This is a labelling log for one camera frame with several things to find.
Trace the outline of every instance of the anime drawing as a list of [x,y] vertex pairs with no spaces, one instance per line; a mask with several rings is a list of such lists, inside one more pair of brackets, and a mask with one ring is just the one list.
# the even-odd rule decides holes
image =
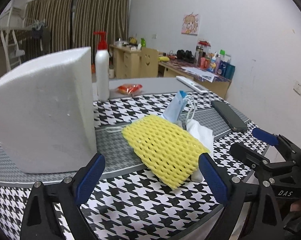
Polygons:
[[200,15],[199,14],[185,14],[183,25],[181,28],[181,33],[183,34],[198,34],[198,27],[200,22]]

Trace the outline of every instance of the black phone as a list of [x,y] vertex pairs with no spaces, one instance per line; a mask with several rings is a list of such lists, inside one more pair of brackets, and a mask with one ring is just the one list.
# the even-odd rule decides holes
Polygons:
[[247,125],[242,119],[229,107],[228,104],[220,101],[212,101],[212,106],[218,114],[225,120],[231,130],[235,132],[245,132],[248,130]]

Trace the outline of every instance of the brown striped curtain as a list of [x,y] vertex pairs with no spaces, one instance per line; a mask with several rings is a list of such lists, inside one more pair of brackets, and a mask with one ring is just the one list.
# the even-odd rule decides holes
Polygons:
[[[33,0],[27,4],[24,26],[45,19],[51,32],[49,52],[70,49],[71,3],[72,0]],[[25,50],[23,61],[42,55],[39,40],[28,38],[21,47]]]
[[128,38],[129,0],[77,0],[73,40],[74,48],[92,47],[92,62],[95,59],[96,43],[100,39],[94,31],[105,31],[107,43],[116,38]]

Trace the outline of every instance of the metal screw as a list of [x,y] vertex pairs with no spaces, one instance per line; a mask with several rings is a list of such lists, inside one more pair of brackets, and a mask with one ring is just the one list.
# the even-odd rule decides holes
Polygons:
[[264,181],[263,181],[263,185],[264,185],[265,187],[269,187],[269,186],[270,186],[270,184],[269,184],[269,182],[268,182],[267,180],[264,180]]
[[239,183],[239,182],[240,182],[239,177],[232,177],[231,180],[232,180],[234,183]]
[[72,181],[72,177],[66,177],[66,178],[64,178],[64,182],[65,183],[69,183],[71,181]]
[[36,181],[35,183],[34,183],[34,187],[39,187],[41,185],[41,182],[40,181]]

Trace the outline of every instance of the white remote control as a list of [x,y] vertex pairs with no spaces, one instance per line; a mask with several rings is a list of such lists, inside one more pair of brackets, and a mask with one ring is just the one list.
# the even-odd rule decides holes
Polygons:
[[208,90],[199,84],[197,84],[194,81],[191,81],[189,78],[183,77],[183,76],[176,76],[176,78],[184,83],[186,86],[190,87],[191,89],[195,90],[196,92],[203,94],[203,93],[208,93]]

